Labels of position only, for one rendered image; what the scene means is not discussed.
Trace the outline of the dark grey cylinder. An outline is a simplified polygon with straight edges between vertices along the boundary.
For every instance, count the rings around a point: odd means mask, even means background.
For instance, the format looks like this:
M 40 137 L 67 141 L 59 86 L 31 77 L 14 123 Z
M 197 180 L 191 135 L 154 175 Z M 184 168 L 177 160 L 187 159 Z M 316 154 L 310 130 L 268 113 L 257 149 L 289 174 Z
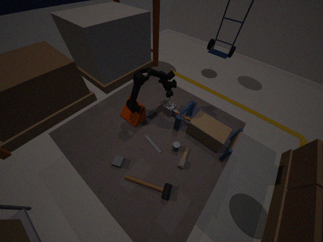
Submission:
M 175 142 L 173 143 L 172 150 L 173 150 L 173 151 L 178 151 L 178 150 L 179 150 L 179 147 L 180 147 L 180 143 L 179 143 L 179 142 L 177 142 L 177 141 L 175 141 Z

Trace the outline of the grey flat bar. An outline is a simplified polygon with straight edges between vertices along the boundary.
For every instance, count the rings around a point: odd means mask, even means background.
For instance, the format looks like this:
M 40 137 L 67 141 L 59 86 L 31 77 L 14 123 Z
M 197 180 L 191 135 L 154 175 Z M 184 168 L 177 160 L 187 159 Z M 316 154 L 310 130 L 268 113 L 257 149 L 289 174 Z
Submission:
M 161 150 L 156 146 L 156 144 L 148 137 L 148 135 L 145 136 L 145 138 L 151 143 L 151 145 L 156 149 L 158 153 L 161 153 Z

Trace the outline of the black-headed mallet with wooden handle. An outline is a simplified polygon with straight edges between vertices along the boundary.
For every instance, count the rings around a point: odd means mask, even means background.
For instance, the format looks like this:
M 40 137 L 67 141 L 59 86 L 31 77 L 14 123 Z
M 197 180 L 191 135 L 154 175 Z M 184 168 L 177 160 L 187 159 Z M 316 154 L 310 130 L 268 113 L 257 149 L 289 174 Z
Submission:
M 134 178 L 134 177 L 131 177 L 131 176 L 128 176 L 128 175 L 125 175 L 124 179 L 129 180 L 129 181 L 132 181 L 132 182 L 135 182 L 137 184 L 144 185 L 144 186 L 149 187 L 149 188 L 152 188 L 154 190 L 160 191 L 160 192 L 162 192 L 162 197 L 161 198 L 162 199 L 169 200 L 170 193 L 171 193 L 171 189 L 172 189 L 172 185 L 171 184 L 165 183 L 165 186 L 163 188 L 163 187 L 159 187 L 159 186 L 153 185 L 151 183 L 148 183 L 148 182 L 139 180 L 137 178 Z

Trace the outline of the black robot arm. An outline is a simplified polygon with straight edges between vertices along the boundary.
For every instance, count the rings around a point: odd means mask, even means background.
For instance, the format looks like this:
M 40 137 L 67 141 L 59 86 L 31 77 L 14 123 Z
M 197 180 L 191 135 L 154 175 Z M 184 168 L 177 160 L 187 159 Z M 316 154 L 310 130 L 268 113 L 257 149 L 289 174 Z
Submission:
M 145 77 L 143 73 L 147 73 L 148 75 Z M 160 79 L 158 82 L 162 83 L 163 85 L 167 85 L 168 80 L 171 80 L 173 77 L 175 77 L 175 74 L 173 73 L 173 71 L 170 71 L 168 74 L 166 74 L 163 71 L 156 71 L 149 67 L 145 69 L 139 69 L 138 71 L 136 71 L 133 75 L 134 85 L 133 85 L 132 93 L 131 93 L 130 99 L 128 99 L 126 102 L 127 108 L 132 113 L 140 112 L 141 106 L 138 105 L 138 102 L 136 101 L 136 99 L 141 85 L 143 85 L 144 82 L 147 81 L 150 76 L 159 77 Z M 170 89 L 172 87 L 174 88 L 177 87 L 177 82 L 175 81 L 175 79 L 172 82 L 169 81 L 169 87 Z

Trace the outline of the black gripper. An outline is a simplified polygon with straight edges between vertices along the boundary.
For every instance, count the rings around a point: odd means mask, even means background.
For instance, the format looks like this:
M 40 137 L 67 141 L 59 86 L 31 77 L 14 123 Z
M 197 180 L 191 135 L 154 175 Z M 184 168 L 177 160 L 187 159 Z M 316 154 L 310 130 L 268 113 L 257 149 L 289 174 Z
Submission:
M 166 92 L 166 97 L 173 96 L 173 91 L 169 87 L 169 81 L 168 81 L 168 84 L 167 85 L 164 85 L 163 87 L 165 88 L 165 91 L 167 91 Z

